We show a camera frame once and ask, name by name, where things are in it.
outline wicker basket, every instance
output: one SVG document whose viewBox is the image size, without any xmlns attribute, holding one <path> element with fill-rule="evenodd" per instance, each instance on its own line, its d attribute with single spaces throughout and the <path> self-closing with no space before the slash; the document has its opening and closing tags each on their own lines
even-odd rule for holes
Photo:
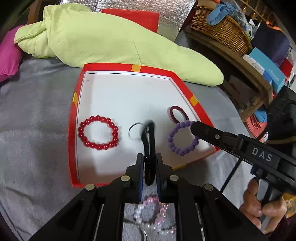
<svg viewBox="0 0 296 241">
<path fill-rule="evenodd" d="M 208 14 L 213 11 L 206 6 L 196 6 L 192 18 L 191 28 L 210 36 L 219 43 L 227 46 L 233 51 L 243 56 L 252 49 L 248 36 L 244 33 L 241 26 L 229 15 L 227 15 L 217 25 L 209 25 L 206 22 Z"/>
</svg>

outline gray bedsheet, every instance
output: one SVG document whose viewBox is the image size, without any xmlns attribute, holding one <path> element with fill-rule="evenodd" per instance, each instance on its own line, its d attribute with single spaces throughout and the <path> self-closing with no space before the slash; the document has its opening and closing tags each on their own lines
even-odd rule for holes
<svg viewBox="0 0 296 241">
<path fill-rule="evenodd" d="M 80 191 L 71 187 L 67 159 L 69 110 L 80 71 L 57 58 L 29 57 L 0 90 L 0 212 L 20 240 L 28 240 Z M 186 84 L 215 127 L 248 135 L 218 87 Z M 193 184 L 212 183 L 220 189 L 236 161 L 219 151 L 177 173 Z M 250 179 L 250 166 L 241 164 L 225 190 L 237 207 Z M 156 194 L 155 186 L 145 186 L 143 196 L 151 194 Z M 134 205 L 126 205 L 126 219 L 133 220 L 133 210 Z M 173 212 L 169 219 L 173 224 Z M 175 240 L 173 235 L 147 234 L 150 240 Z M 124 225 L 123 240 L 139 238 L 135 225 Z"/>
</svg>

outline silver screw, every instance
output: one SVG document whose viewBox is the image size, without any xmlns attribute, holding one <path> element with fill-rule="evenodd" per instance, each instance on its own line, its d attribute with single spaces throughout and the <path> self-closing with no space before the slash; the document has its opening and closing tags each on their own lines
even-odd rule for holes
<svg viewBox="0 0 296 241">
<path fill-rule="evenodd" d="M 214 189 L 214 186 L 212 184 L 205 184 L 205 190 L 208 190 L 208 191 L 212 191 Z"/>
<path fill-rule="evenodd" d="M 171 175 L 171 176 L 170 176 L 170 179 L 171 179 L 172 181 L 178 181 L 178 180 L 179 180 L 179 177 L 178 177 L 177 175 Z"/>
<path fill-rule="evenodd" d="M 94 186 L 94 184 L 92 184 L 92 183 L 87 184 L 87 185 L 85 186 L 85 189 L 86 189 L 87 191 L 91 191 L 91 190 L 93 190 L 94 188 L 95 188 L 95 186 Z"/>
<path fill-rule="evenodd" d="M 124 175 L 124 176 L 122 176 L 120 179 L 121 179 L 123 182 L 127 182 L 127 181 L 129 181 L 131 178 L 130 178 L 129 176 L 127 176 L 127 175 Z"/>
</svg>

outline silver foil mat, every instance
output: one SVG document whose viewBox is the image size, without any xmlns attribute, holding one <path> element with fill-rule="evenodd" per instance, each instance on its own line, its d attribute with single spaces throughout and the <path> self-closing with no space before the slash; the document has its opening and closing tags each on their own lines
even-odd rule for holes
<svg viewBox="0 0 296 241">
<path fill-rule="evenodd" d="M 175 41 L 196 0 L 60 0 L 60 3 L 81 3 L 93 12 L 104 8 L 143 10 L 160 14 L 157 33 Z"/>
</svg>

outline pink cloth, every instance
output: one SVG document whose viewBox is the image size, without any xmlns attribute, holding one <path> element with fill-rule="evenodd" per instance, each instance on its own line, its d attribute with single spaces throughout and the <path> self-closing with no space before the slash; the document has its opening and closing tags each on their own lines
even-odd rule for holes
<svg viewBox="0 0 296 241">
<path fill-rule="evenodd" d="M 0 82 L 16 74 L 22 59 L 21 49 L 14 44 L 15 33 L 24 25 L 9 31 L 0 44 Z"/>
</svg>

